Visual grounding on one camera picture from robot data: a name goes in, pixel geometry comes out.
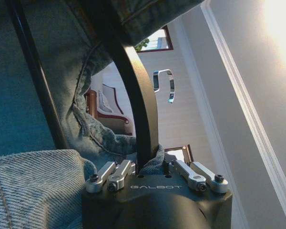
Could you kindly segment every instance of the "sunlight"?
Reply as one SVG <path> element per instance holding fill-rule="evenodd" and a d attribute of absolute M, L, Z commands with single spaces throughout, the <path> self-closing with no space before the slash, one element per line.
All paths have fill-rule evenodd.
<path fill-rule="evenodd" d="M 265 21 L 286 64 L 286 0 L 265 0 Z"/>

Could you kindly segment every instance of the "wooden armrest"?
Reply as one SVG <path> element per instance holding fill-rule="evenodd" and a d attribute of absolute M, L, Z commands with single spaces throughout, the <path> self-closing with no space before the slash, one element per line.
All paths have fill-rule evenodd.
<path fill-rule="evenodd" d="M 89 89 L 86 94 L 86 112 L 89 113 L 93 118 L 97 119 L 97 93 L 94 90 Z"/>

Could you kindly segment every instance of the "silver linkage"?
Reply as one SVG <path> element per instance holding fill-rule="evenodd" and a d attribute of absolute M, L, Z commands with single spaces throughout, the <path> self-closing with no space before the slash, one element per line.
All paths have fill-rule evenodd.
<path fill-rule="evenodd" d="M 126 176 L 131 174 L 135 174 L 135 163 L 131 163 L 130 160 L 123 160 L 120 165 L 109 161 L 97 174 L 91 175 L 86 181 L 86 191 L 89 193 L 100 192 L 106 181 L 109 191 L 120 190 L 124 187 Z"/>
<path fill-rule="evenodd" d="M 107 178 L 108 191 L 115 192 L 122 189 L 126 176 L 131 174 L 135 174 L 135 163 L 131 160 L 123 160 L 116 171 Z"/>
<path fill-rule="evenodd" d="M 226 193 L 228 191 L 228 181 L 224 178 L 224 176 L 214 174 L 211 170 L 199 162 L 192 162 L 190 167 L 196 173 L 206 177 L 206 182 L 211 187 L 213 192 Z"/>
<path fill-rule="evenodd" d="M 170 166 L 171 172 L 174 170 L 187 180 L 190 189 L 195 191 L 206 191 L 206 179 L 204 176 L 195 173 L 185 162 L 181 160 L 172 161 Z"/>

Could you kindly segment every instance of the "window frame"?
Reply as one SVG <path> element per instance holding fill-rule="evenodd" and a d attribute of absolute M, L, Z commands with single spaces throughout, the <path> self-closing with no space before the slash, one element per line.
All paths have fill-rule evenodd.
<path fill-rule="evenodd" d="M 166 35 L 166 39 L 167 39 L 167 44 L 168 44 L 168 49 L 150 49 L 150 50 L 143 50 L 143 51 L 137 51 L 137 53 L 143 53 L 143 52 L 161 52 L 161 51 L 170 51 L 170 50 L 174 50 L 173 47 L 173 43 L 171 40 L 171 36 L 170 33 L 168 31 L 168 27 L 167 25 L 163 26 L 162 28 L 160 28 L 160 30 L 163 29 Z"/>

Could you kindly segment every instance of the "window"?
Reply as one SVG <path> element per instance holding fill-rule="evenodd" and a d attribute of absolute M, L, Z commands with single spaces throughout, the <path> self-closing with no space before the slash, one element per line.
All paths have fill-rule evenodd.
<path fill-rule="evenodd" d="M 144 39 L 135 47 L 137 52 L 157 52 L 172 50 L 173 45 L 168 32 L 168 28 L 165 25 L 160 30 L 154 32 L 148 38 Z"/>

